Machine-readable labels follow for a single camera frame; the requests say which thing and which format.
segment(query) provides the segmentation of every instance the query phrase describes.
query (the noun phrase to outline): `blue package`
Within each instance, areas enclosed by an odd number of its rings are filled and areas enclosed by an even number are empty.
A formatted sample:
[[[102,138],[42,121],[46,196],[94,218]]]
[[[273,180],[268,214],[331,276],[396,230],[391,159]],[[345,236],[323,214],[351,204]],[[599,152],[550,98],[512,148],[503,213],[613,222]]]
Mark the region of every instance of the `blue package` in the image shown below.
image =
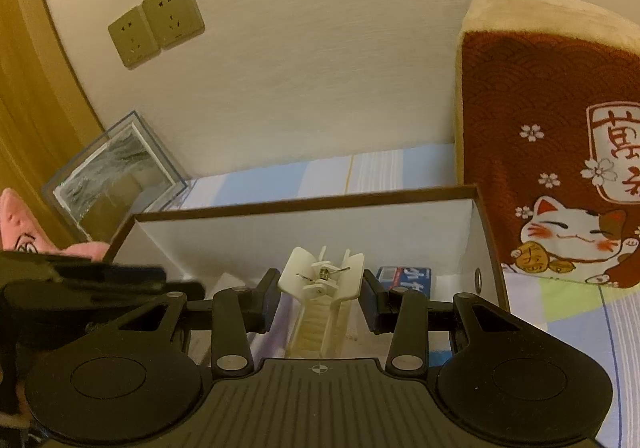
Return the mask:
[[[385,266],[378,269],[376,278],[386,290],[402,286],[420,291],[427,298],[431,294],[431,269],[426,267]]]

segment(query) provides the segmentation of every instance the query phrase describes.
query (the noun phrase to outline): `white wall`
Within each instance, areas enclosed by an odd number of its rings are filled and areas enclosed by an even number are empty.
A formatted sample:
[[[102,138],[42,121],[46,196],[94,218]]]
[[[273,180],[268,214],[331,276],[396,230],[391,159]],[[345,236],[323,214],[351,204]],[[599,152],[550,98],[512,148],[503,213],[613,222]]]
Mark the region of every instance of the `white wall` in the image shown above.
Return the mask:
[[[102,122],[137,108],[190,174],[452,140],[471,0],[197,0],[206,32],[127,70],[107,25],[141,1],[47,0]]]

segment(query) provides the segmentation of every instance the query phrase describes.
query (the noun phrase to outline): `pink plush toy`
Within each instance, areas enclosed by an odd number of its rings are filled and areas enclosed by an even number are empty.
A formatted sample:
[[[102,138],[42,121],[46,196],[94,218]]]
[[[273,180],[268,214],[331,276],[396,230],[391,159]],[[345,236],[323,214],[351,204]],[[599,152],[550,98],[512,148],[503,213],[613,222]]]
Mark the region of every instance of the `pink plush toy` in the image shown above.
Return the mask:
[[[104,242],[83,242],[60,250],[51,243],[20,195],[7,188],[0,195],[0,238],[6,251],[67,254],[100,261],[109,248]]]

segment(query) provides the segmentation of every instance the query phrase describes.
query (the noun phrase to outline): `wall plate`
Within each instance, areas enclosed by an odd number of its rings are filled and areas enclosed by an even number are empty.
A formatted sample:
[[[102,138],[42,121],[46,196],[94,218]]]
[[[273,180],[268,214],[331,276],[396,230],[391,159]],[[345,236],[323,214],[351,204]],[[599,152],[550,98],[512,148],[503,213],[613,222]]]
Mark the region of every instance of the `wall plate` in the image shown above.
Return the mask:
[[[140,5],[109,25],[109,34],[122,63],[129,68],[140,65],[160,51]]]
[[[204,31],[196,0],[144,0],[142,8],[163,49]]]

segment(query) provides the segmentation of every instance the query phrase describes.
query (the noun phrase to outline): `framed picture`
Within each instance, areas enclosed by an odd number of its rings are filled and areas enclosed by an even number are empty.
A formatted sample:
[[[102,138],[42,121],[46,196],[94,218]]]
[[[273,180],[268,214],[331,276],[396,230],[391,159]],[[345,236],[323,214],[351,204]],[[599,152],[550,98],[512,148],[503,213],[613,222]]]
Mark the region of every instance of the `framed picture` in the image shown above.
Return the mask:
[[[111,241],[130,214],[161,211],[188,183],[132,111],[43,187],[83,240]]]

